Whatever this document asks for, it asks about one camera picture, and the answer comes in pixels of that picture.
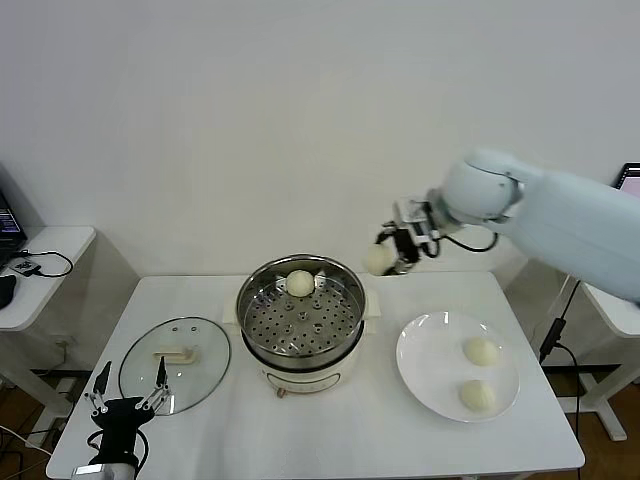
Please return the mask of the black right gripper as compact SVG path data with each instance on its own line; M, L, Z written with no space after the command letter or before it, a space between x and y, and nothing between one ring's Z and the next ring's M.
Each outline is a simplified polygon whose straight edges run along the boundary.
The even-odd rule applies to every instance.
M385 276L408 274L420 261L422 242L415 237L423 237L425 232L420 223L385 222L375 239L376 245L391 240L396 248L397 260L384 271Z

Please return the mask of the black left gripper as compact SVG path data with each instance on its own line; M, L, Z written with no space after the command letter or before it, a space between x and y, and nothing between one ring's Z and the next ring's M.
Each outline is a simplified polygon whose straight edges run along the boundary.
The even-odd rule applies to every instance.
M105 402L110 370L111 362L107 361L95 378L92 389L84 393L85 400L93 407L91 419L98 427L96 436L101 437L98 454L91 463L141 466L148 457L149 444L142 434L144 453L139 459L135 455L135 445L140 427L154 418L154 412L170 396L165 357L160 357L155 386L144 399L131 397Z

